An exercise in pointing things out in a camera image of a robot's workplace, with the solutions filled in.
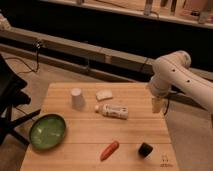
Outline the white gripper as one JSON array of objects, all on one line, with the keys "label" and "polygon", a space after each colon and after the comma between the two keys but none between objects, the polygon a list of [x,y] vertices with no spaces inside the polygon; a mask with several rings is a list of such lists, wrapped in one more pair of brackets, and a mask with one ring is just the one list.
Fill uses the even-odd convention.
[{"label": "white gripper", "polygon": [[159,113],[163,106],[163,97],[166,97],[171,90],[171,85],[158,76],[153,76],[149,83],[148,88],[151,94],[155,97],[152,98],[152,112]]}]

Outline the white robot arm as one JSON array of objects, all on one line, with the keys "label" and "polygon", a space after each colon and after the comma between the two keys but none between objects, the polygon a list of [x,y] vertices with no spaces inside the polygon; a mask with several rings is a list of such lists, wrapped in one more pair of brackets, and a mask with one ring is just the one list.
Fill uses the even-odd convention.
[{"label": "white robot arm", "polygon": [[175,86],[213,114],[213,83],[192,73],[190,65],[191,57],[185,51],[158,57],[152,64],[149,90],[154,97],[163,98]]}]

